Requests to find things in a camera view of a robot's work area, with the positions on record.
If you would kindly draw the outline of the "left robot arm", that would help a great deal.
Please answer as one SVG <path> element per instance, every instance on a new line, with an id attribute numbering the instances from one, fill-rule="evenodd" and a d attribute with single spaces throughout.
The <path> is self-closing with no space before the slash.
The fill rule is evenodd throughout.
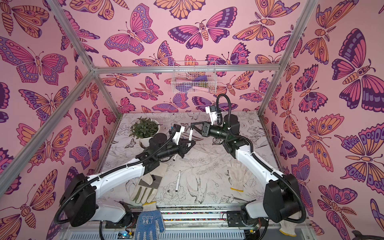
<path id="1" fill-rule="evenodd" d="M 152 172 L 163 159 L 175 155 L 184 157 L 195 144 L 195 141 L 185 139 L 176 144 L 172 137 L 156 134 L 150 139 L 149 147 L 131 161 L 104 173 L 75 176 L 60 200 L 53 222 L 56 225 L 69 223 L 72 227 L 79 227 L 89 221 L 101 221 L 127 227 L 134 217 L 127 203 L 119 201 L 108 204 L 98 203 L 97 200 L 109 190 Z"/>

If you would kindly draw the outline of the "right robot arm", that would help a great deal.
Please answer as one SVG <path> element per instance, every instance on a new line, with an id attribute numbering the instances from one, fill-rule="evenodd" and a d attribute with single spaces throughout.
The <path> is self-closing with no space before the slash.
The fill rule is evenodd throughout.
<path id="1" fill-rule="evenodd" d="M 275 223 L 286 221 L 301 224 L 307 212 L 300 195 L 298 180 L 292 174 L 285 175 L 273 168 L 254 151 L 253 142 L 240 135 L 240 122 L 232 114 L 230 98 L 219 94 L 213 106 L 206 107 L 210 122 L 196 122 L 191 128 L 203 137 L 222 140 L 222 146 L 234 161 L 228 170 L 231 189 L 241 192 L 249 177 L 256 177 L 263 184 L 262 200 L 242 206 L 241 215 L 246 223 L 254 219 L 266 219 Z"/>

